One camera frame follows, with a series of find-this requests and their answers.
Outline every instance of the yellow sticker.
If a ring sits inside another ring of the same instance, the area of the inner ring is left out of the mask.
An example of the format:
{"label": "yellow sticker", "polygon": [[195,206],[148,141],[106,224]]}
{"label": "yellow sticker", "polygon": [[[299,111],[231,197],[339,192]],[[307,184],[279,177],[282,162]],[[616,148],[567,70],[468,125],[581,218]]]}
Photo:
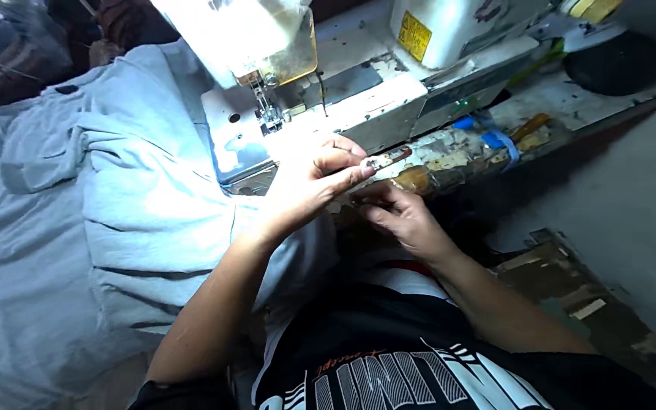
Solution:
{"label": "yellow sticker", "polygon": [[402,29],[399,31],[399,44],[421,63],[429,46],[432,32],[408,11],[404,12]]}

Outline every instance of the black t-shirt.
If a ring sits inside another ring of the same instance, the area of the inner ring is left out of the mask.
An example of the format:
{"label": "black t-shirt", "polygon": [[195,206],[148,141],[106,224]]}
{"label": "black t-shirt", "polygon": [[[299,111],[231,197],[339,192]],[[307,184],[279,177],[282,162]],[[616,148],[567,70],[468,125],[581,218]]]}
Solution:
{"label": "black t-shirt", "polygon": [[[223,380],[146,383],[132,409],[234,408]],[[656,390],[597,355],[515,353],[479,341],[462,312],[361,284],[290,323],[257,388],[260,410],[656,408]]]}

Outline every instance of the sewing machine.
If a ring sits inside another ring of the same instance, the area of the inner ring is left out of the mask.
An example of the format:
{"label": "sewing machine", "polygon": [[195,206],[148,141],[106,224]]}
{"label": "sewing machine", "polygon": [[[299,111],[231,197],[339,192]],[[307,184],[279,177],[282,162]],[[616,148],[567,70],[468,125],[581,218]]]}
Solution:
{"label": "sewing machine", "polygon": [[215,80],[202,102],[219,182],[247,195],[310,134],[371,155],[485,107],[532,62],[523,33],[553,8],[375,0],[316,25],[305,0],[153,2]]}

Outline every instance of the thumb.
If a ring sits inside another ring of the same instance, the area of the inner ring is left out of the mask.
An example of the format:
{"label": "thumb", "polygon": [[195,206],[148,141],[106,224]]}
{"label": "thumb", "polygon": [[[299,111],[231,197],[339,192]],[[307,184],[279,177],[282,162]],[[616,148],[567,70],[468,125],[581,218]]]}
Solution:
{"label": "thumb", "polygon": [[370,166],[351,166],[341,172],[336,172],[333,173],[333,175],[323,177],[320,181],[325,184],[326,191],[335,198],[361,182],[364,182],[374,173],[376,173],[376,171]]}
{"label": "thumb", "polygon": [[369,222],[387,229],[392,233],[396,233],[401,223],[401,218],[392,214],[391,212],[379,208],[376,205],[364,205],[359,208],[361,216],[366,218]]}

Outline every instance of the left hand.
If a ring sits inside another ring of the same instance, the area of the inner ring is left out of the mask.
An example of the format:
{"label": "left hand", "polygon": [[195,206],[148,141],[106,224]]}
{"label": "left hand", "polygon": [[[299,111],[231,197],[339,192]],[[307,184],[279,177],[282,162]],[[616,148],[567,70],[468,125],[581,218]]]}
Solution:
{"label": "left hand", "polygon": [[[371,167],[360,166],[366,156],[359,144],[331,134],[282,161],[260,215],[266,233],[281,241],[313,220],[340,194],[376,173]],[[345,169],[328,175],[341,168]]]}

